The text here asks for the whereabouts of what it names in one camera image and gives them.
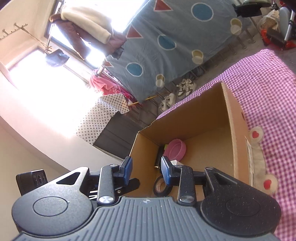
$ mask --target label sticker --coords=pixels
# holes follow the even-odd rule
[[[249,162],[249,170],[250,170],[249,181],[250,181],[250,186],[254,187],[255,186],[255,180],[254,180],[255,176],[254,176],[253,152],[252,152],[252,146],[247,138],[246,138],[246,144],[247,144],[247,150],[248,150],[248,162]]]

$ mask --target metal screw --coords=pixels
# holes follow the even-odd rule
[[[150,203],[151,201],[149,200],[149,199],[144,199],[143,200],[143,203],[146,203],[146,204],[148,204],[148,203]]]
[[[100,203],[111,203],[113,201],[114,201],[114,198],[110,196],[102,196],[99,198]]]
[[[182,196],[182,197],[180,197],[180,201],[185,202],[185,203],[191,203],[194,201],[194,197],[193,196]]]

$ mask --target brown coat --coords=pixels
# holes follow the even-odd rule
[[[52,15],[50,21],[57,25],[61,33],[83,59],[91,52],[91,49],[84,44],[83,40],[90,43],[92,47],[100,50],[105,56],[113,54],[126,42],[126,37],[122,33],[114,31],[109,42],[103,44],[76,24],[62,20],[60,14]]]

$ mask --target red triangle pattern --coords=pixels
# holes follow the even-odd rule
[[[139,39],[139,38],[143,38],[143,36],[131,25],[128,33],[126,35],[126,38],[128,39]]]
[[[163,0],[155,0],[154,11],[172,11],[172,9]]]
[[[104,67],[114,67],[112,64],[110,64],[108,61],[104,61],[102,66]]]

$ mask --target heart appliqué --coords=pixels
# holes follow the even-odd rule
[[[266,180],[266,181],[263,183],[264,188],[265,188],[266,190],[269,190],[269,189],[270,189],[270,186],[271,186],[271,183],[272,183],[272,181],[271,181],[270,179]]]
[[[259,133],[257,131],[253,131],[252,132],[252,137],[255,139],[255,138],[258,138],[259,137]]]

